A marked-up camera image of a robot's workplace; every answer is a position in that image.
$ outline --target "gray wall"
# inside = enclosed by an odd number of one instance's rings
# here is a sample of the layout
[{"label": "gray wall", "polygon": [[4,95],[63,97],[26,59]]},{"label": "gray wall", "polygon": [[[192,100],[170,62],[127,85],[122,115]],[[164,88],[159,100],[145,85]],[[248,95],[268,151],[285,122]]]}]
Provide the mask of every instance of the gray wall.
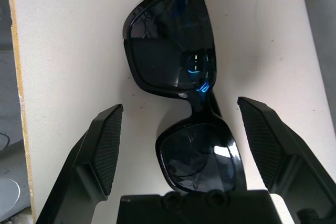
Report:
[{"label": "gray wall", "polygon": [[306,0],[306,6],[336,129],[336,0]]}]

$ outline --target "white surface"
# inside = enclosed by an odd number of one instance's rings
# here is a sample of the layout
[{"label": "white surface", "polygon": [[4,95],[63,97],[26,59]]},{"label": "white surface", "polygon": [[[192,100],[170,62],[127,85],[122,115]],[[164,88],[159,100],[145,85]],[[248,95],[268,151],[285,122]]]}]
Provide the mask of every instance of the white surface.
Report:
[{"label": "white surface", "polygon": [[[125,194],[170,190],[156,160],[158,132],[189,115],[184,101],[140,90],[122,25],[142,0],[15,0],[34,201],[40,213],[73,145],[102,110],[123,103],[112,193],[92,223],[113,223]],[[205,0],[217,50],[215,94],[249,188],[263,188],[236,101],[267,103],[336,178],[336,141],[304,0]]]}]

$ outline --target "cable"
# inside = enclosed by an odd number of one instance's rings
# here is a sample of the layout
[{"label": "cable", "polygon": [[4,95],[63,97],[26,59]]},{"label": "cable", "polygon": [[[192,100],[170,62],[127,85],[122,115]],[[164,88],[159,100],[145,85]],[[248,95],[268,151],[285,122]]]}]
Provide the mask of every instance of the cable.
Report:
[{"label": "cable", "polygon": [[0,135],[2,135],[2,136],[4,136],[5,138],[7,138],[7,143],[6,143],[6,145],[5,145],[5,147],[2,149],[2,150],[0,150],[0,152],[2,152],[5,148],[7,148],[7,146],[9,145],[9,143],[10,143],[10,138],[9,138],[9,136],[7,136],[6,134],[4,134],[4,133],[0,133]]}]

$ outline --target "screw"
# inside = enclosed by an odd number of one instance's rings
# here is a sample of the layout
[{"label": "screw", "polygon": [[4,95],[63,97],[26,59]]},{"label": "screw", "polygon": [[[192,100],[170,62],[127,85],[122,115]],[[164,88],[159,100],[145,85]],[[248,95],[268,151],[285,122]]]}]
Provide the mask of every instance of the screw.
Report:
[{"label": "screw", "polygon": [[166,210],[173,210],[178,207],[181,201],[182,195],[177,192],[171,191],[163,197],[162,205]]},{"label": "screw", "polygon": [[206,202],[210,207],[223,207],[229,203],[228,195],[219,190],[213,190],[208,193]]}]

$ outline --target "sunglasses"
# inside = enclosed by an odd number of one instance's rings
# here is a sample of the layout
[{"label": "sunglasses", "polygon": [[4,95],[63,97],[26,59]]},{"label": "sunglasses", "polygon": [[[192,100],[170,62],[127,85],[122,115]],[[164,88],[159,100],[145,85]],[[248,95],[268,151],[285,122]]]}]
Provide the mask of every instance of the sunglasses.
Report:
[{"label": "sunglasses", "polygon": [[214,37],[204,0],[144,0],[127,17],[123,39],[144,91],[187,100],[192,115],[156,140],[156,155],[176,191],[246,190],[242,160],[212,88]]}]

